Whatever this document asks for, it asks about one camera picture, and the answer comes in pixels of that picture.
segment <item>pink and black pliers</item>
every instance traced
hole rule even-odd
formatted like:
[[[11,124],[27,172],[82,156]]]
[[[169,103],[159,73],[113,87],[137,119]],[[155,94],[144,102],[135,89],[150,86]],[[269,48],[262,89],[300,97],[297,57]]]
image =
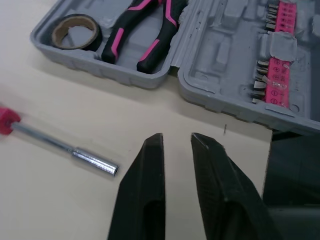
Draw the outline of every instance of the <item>pink and black pliers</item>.
[[[115,23],[102,52],[102,60],[115,64],[131,31],[162,3],[163,23],[160,33],[136,66],[139,72],[153,73],[169,52],[171,40],[178,31],[179,17],[187,6],[187,0],[134,0]]]

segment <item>pink bit holder strip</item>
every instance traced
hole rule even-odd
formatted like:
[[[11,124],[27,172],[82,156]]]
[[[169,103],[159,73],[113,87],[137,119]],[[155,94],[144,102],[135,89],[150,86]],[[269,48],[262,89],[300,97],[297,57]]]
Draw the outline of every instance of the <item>pink bit holder strip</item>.
[[[289,107],[290,62],[270,58],[265,90],[265,102],[281,107]]]
[[[279,2],[275,32],[294,35],[297,15],[295,3]],[[265,102],[289,108],[290,62],[270,58],[265,90]]]

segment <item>gray plastic tool case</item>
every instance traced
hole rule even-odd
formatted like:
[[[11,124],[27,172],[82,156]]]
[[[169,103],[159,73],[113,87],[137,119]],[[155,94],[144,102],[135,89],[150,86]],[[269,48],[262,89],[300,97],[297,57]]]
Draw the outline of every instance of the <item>gray plastic tool case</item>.
[[[261,37],[267,33],[267,4],[276,4],[276,0],[189,0],[170,51],[154,74],[138,72],[136,65],[159,33],[162,7],[133,31],[116,65],[100,60],[112,26],[130,3],[59,0],[32,31],[31,41],[49,59],[68,68],[146,89],[158,87],[174,66],[179,68],[181,94],[191,103],[280,131],[320,132],[320,45],[314,35],[320,27],[319,0],[297,3],[296,26],[301,25],[302,31],[296,34],[297,58],[290,67],[289,109],[265,102],[253,104],[250,96]],[[53,23],[75,13],[90,15],[101,26],[103,42],[96,52],[51,46]],[[85,32],[73,34],[74,41],[88,37]]]

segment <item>table surface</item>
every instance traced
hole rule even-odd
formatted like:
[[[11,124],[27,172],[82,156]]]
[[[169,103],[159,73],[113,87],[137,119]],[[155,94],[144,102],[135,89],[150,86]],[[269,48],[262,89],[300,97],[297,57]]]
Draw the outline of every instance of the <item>table surface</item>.
[[[18,132],[0,136],[0,239],[105,240],[119,183],[155,133],[164,136],[167,240],[206,239],[192,132],[223,144],[262,193],[271,130],[187,103],[175,77],[144,90],[50,62],[29,34],[54,3],[0,1],[0,105],[25,124],[113,159],[120,170],[112,178]]]

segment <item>black electrical tape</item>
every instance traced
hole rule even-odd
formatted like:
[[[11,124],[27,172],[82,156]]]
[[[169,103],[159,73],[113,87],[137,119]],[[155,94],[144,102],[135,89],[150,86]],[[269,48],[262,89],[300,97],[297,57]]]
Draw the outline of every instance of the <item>black electrical tape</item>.
[[[68,34],[69,28],[85,27],[92,31],[90,39],[80,46],[63,46],[62,41]],[[97,51],[102,43],[102,32],[98,23],[86,14],[71,14],[58,20],[56,27],[51,34],[52,45],[62,50],[82,49],[85,51]]]

